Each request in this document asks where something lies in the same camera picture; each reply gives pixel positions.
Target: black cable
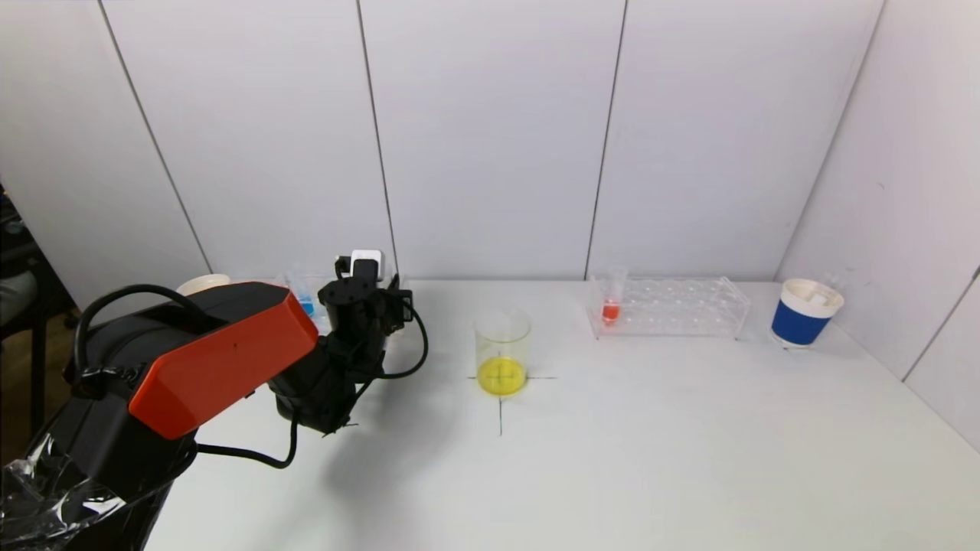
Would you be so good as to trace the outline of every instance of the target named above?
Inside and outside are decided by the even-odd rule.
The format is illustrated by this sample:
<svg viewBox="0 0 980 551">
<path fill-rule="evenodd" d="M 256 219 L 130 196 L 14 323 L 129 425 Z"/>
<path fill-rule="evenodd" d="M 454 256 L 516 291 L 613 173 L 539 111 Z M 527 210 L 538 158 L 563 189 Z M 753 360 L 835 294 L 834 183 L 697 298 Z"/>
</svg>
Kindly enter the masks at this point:
<svg viewBox="0 0 980 551">
<path fill-rule="evenodd" d="M 289 464 L 293 462 L 293 458 L 296 457 L 296 430 L 299 427 L 299 424 L 300 416 L 294 413 L 293 421 L 289 426 L 289 455 L 287 455 L 286 459 L 282 461 L 252 450 L 229 448 L 227 446 L 214 446 L 211 444 L 198 444 L 197 451 L 198 453 L 206 453 L 210 455 L 224 455 L 228 457 L 251 459 L 252 461 L 264 463 L 274 469 L 285 469 L 286 467 L 289 467 Z"/>
<path fill-rule="evenodd" d="M 129 285 L 123 287 L 122 289 L 117 289 L 96 299 L 95 302 L 88 305 L 88 308 L 86 308 L 78 318 L 78 325 L 74 329 L 74 373 L 72 377 L 72 386 L 78 385 L 78 383 L 81 381 L 82 374 L 85 373 L 85 370 L 88 367 L 88 327 L 92 324 L 92 319 L 94 319 L 95 315 L 98 314 L 103 308 L 109 306 L 111 303 L 116 302 L 127 295 L 138 293 L 158 294 L 171 299 L 171 301 L 187 309 L 191 315 L 192 321 L 199 326 L 201 330 L 208 329 L 208 315 L 205 314 L 204 310 L 201 310 L 200 306 L 194 304 L 190 299 L 172 289 L 167 289 L 161 285 L 152 285 L 149 283 Z"/>
<path fill-rule="evenodd" d="M 422 357 L 418 360 L 418 363 L 415 364 L 410 370 L 399 372 L 396 374 L 375 375 L 374 378 L 392 379 L 392 378 L 407 377 L 417 372 L 418 368 L 422 367 L 422 364 L 425 363 L 425 359 L 428 358 L 428 333 L 425 332 L 425 324 L 422 322 L 422 318 L 418 315 L 416 309 L 412 307 L 412 302 L 410 300 L 405 300 L 404 302 L 405 302 L 405 306 L 409 309 L 409 312 L 411 312 L 412 316 L 416 319 L 416 322 L 418 323 L 418 330 L 421 331 L 422 333 Z"/>
</svg>

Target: blue cup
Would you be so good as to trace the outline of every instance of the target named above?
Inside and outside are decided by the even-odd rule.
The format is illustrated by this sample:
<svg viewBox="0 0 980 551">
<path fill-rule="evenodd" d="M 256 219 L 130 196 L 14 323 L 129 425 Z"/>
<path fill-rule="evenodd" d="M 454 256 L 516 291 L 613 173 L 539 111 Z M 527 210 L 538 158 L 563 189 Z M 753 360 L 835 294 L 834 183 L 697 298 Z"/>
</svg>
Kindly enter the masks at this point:
<svg viewBox="0 0 980 551">
<path fill-rule="evenodd" d="M 783 283 L 772 319 L 772 334 L 784 346 L 806 348 L 842 306 L 844 297 L 827 285 L 810 279 L 789 279 Z"/>
</svg>

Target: glass beaker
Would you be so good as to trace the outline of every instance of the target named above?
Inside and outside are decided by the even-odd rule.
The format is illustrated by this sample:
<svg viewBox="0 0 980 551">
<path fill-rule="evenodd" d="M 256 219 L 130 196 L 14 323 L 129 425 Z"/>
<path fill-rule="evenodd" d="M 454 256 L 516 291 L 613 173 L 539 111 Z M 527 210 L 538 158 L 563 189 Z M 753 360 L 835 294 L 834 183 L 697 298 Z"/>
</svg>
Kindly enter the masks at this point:
<svg viewBox="0 0 980 551">
<path fill-rule="evenodd" d="M 517 308 L 481 315 L 475 322 L 476 380 L 494 396 L 508 396 L 524 387 L 531 319 Z"/>
</svg>

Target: white cup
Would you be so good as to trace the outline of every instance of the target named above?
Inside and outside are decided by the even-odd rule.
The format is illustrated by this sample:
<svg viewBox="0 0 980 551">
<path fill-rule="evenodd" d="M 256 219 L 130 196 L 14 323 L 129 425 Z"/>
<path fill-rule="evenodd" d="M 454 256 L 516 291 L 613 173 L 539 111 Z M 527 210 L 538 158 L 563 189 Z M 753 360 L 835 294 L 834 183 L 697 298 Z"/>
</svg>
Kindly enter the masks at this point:
<svg viewBox="0 0 980 551">
<path fill-rule="evenodd" d="M 205 289 L 210 289 L 211 287 L 220 287 L 222 285 L 228 285 L 231 283 L 231 277 L 225 274 L 207 274 L 198 275 L 193 279 L 185 281 L 177 288 L 177 292 L 187 296 L 194 293 L 199 293 Z"/>
</svg>

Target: white wall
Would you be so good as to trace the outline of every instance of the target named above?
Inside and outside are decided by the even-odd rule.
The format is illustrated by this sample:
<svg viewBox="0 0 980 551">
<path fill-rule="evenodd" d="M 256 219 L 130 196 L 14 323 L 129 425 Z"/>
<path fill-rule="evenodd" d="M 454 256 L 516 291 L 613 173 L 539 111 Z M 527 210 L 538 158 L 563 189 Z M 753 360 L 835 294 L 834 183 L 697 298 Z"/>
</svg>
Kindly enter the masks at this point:
<svg viewBox="0 0 980 551">
<path fill-rule="evenodd" d="M 630 2 L 589 271 L 772 279 L 880 6 Z"/>
<path fill-rule="evenodd" d="M 207 272 L 95 2 L 0 2 L 0 179 L 81 308 Z"/>
<path fill-rule="evenodd" d="M 582 277 L 623 0 L 362 9 L 402 269 Z"/>
<path fill-rule="evenodd" d="M 980 2 L 889 0 L 779 278 L 836 277 L 835 320 L 897 376 L 980 263 Z"/>
<path fill-rule="evenodd" d="M 980 283 L 974 282 L 906 384 L 980 451 Z"/>
<path fill-rule="evenodd" d="M 355 248 L 393 260 L 354 0 L 105 6 L 216 271 L 332 274 Z"/>
</svg>

